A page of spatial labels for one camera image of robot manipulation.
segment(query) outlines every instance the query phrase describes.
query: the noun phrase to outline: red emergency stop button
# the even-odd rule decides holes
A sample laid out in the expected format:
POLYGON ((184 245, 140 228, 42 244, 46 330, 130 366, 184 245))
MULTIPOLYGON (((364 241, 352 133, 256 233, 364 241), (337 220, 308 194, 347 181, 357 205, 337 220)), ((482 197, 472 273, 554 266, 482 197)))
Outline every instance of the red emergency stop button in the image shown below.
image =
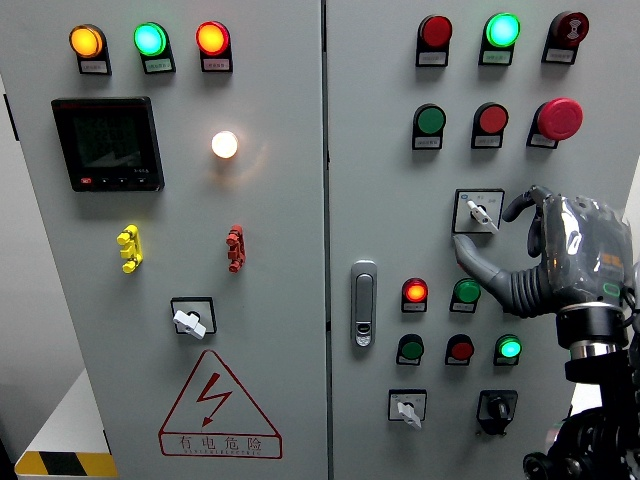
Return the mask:
POLYGON ((471 357, 475 353, 475 347, 468 335, 458 334, 449 339, 447 343, 446 365, 469 365, 471 357))
POLYGON ((559 46, 577 47, 589 33, 589 19, 582 12, 563 12, 551 23, 551 34, 559 46))
POLYGON ((578 102, 561 97, 542 106, 538 113, 538 129, 551 140, 566 140, 582 125, 583 112, 578 102))
POLYGON ((420 25, 420 35, 424 42, 433 48, 443 47, 453 34, 453 26, 447 17, 432 15, 420 25))

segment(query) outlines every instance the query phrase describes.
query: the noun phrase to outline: white indicator light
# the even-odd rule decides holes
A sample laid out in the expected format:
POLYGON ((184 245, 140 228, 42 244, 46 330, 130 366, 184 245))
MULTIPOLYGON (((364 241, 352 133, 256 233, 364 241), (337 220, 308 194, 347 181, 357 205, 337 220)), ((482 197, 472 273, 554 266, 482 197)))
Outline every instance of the white indicator light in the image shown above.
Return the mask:
POLYGON ((218 132, 211 140, 211 148, 220 158, 231 158, 238 151, 238 137, 227 130, 218 132))

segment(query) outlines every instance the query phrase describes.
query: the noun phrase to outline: meter display screen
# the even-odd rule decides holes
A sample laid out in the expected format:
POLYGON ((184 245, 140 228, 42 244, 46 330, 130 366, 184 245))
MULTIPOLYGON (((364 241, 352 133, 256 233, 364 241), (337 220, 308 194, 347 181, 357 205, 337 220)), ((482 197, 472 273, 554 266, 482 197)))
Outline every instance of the meter display screen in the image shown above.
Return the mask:
POLYGON ((51 105, 75 191, 164 187, 148 97, 57 99, 51 105))

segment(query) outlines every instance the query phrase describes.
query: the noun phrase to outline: green push button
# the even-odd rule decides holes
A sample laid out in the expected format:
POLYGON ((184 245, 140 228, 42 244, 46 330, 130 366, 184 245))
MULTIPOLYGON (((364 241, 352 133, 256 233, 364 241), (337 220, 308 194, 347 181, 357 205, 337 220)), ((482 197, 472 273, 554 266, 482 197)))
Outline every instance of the green push button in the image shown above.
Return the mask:
POLYGON ((620 298, 620 287, 614 285, 613 283, 605 283, 602 286, 604 293, 607 295, 611 295, 612 297, 620 298))
POLYGON ((442 130, 444 122, 444 113, 437 107, 427 107, 418 116, 418 128, 428 135, 442 130))
POLYGON ((480 298, 480 285, 470 278, 460 280, 453 288, 453 293, 462 303, 474 303, 480 298))
POLYGON ((424 347, 418 342, 409 342, 402 347, 402 356, 407 360, 417 360, 424 353, 424 347))

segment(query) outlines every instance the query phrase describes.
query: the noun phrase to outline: gray metal panel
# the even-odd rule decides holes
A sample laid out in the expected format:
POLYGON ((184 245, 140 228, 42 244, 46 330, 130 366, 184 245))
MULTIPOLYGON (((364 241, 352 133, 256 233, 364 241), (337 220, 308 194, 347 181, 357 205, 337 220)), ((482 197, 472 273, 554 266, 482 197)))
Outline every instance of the gray metal panel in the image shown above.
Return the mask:
MULTIPOLYGON (((569 409, 564 379, 568 354, 556 342, 552 316, 520 320, 504 315, 484 292, 474 315, 448 311, 464 273, 450 239, 457 188, 504 188, 507 201, 539 183, 566 195, 582 193, 624 208, 640 152, 638 76, 640 11, 625 1, 612 9, 597 1, 330 2, 328 98, 331 206, 331 316, 335 478, 451 478, 507 480, 522 476, 522 457, 545 448, 547 430, 569 409), (549 24, 570 9, 587 14, 591 31, 571 67, 541 65, 549 24), (513 11, 522 22, 510 67, 478 67, 486 20, 513 11), (453 24, 449 66, 416 69, 416 32, 428 15, 453 24), (525 148, 532 117, 543 102, 578 100, 580 131, 556 151, 525 148), (495 101, 510 114, 501 150, 471 150, 476 109, 495 101), (411 151, 411 121, 420 105, 447 114, 444 147, 411 151), (349 338, 349 269, 360 259, 378 265, 376 343, 356 351, 349 338), (423 277, 428 312, 402 314, 405 280, 423 277), (398 340, 420 334, 419 367, 397 366, 398 340), (447 340, 466 333, 476 353, 468 368, 444 365, 447 340), (524 344, 520 365, 494 367, 498 337, 524 344), (387 421, 387 391, 426 388, 423 430, 387 421), (476 436, 482 389, 519 392, 507 436, 476 436)), ((520 269, 527 215, 502 223, 483 254, 520 269)))
MULTIPOLYGON (((326 478, 320 3, 16 0, 0 17, 0 69, 121 478, 326 478), (229 28, 232 75, 200 72, 207 20, 229 28), (144 21, 168 31, 175 74, 143 74, 144 21), (77 71, 68 34, 85 22, 107 37, 110 78, 77 71), (165 190, 72 192, 50 101, 137 95, 153 104, 165 190), (224 163, 210 149, 220 130, 240 141, 224 163), (131 276, 115 241, 128 223, 145 253, 131 276), (234 223, 247 244, 236 276, 234 223), (212 296, 218 333, 176 335, 176 296, 212 296), (205 349, 282 435, 282 460, 162 456, 158 431, 205 349)), ((242 416, 233 405, 220 414, 242 416)))

